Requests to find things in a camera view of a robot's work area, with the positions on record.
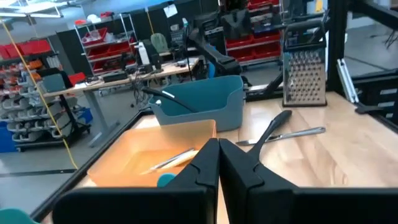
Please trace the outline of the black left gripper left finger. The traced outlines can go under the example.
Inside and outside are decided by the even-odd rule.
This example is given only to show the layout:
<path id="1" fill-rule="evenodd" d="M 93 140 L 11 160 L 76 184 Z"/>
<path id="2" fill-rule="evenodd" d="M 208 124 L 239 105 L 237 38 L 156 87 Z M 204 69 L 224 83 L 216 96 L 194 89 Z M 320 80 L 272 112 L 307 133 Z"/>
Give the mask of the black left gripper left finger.
<path id="1" fill-rule="evenodd" d="M 59 198 L 54 223 L 216 223 L 220 145 L 211 138 L 164 187 L 80 188 Z"/>

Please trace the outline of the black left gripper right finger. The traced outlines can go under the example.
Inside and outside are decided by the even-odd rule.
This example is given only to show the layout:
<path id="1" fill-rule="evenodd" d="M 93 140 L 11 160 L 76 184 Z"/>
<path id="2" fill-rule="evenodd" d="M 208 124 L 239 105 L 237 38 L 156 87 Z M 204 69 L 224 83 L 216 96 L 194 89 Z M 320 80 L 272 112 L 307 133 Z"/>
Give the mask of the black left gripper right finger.
<path id="1" fill-rule="evenodd" d="M 230 223 L 397 224 L 396 188 L 298 187 L 229 140 L 219 143 Z"/>

